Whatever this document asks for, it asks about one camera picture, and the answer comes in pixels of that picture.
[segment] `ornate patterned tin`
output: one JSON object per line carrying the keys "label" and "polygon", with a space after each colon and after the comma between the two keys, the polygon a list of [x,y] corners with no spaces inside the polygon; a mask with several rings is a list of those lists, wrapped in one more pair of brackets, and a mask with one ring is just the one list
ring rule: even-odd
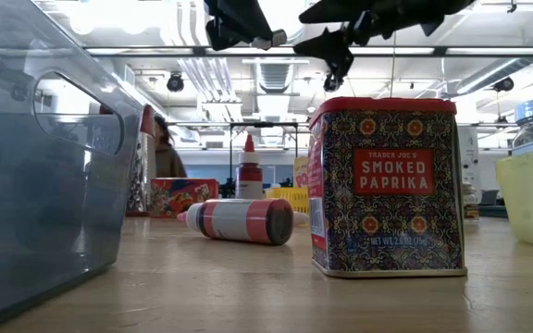
{"label": "ornate patterned tin", "polygon": [[313,262],[342,278],[463,276],[455,105],[335,98],[310,123]]}

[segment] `dark hair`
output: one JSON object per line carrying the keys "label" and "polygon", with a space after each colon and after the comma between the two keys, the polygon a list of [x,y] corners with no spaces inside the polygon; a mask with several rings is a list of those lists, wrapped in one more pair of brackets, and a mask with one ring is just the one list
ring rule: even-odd
{"label": "dark hair", "polygon": [[160,129],[164,132],[164,137],[162,139],[162,143],[170,144],[172,141],[172,136],[170,135],[170,131],[167,129],[167,122],[166,120],[159,115],[154,116],[155,123],[159,126]]}

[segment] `trader joe's smoked paprika text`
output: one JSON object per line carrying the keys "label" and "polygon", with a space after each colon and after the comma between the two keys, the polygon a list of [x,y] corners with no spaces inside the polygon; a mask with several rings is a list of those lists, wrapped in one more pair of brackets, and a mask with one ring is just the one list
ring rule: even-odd
{"label": "trader joe's smoked paprika text", "polygon": [[431,150],[355,149],[356,194],[433,194]]}

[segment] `table surface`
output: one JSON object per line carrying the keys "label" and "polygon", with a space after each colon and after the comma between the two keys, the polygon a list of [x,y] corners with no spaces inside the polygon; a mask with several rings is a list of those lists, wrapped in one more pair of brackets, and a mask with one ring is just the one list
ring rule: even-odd
{"label": "table surface", "polygon": [[326,277],[310,246],[306,227],[268,247],[127,219],[110,270],[0,332],[533,332],[533,245],[506,220],[465,228],[468,277]]}

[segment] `red and white bottle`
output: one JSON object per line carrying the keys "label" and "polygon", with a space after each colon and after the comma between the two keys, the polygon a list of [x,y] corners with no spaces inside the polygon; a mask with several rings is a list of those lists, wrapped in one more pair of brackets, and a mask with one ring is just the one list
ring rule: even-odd
{"label": "red and white bottle", "polygon": [[263,170],[259,162],[252,135],[248,134],[244,151],[240,153],[240,166],[236,170],[236,199],[263,198]]}

